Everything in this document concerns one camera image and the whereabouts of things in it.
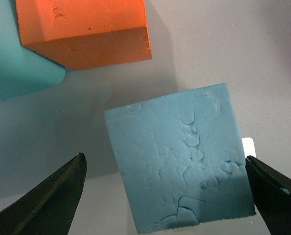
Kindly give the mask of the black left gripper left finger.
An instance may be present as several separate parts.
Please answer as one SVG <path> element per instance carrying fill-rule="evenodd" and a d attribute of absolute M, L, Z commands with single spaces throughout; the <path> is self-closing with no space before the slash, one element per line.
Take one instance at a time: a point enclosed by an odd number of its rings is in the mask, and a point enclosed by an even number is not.
<path fill-rule="evenodd" d="M 86 157 L 79 153 L 0 212 L 0 235 L 68 234 L 86 172 Z"/>

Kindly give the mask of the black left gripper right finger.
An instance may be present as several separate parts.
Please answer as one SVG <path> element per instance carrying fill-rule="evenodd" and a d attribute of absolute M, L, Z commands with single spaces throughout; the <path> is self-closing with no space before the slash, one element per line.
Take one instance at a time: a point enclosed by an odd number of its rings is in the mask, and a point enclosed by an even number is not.
<path fill-rule="evenodd" d="M 254 200 L 272 235 L 291 235 L 291 179 L 254 156 L 246 157 Z"/>

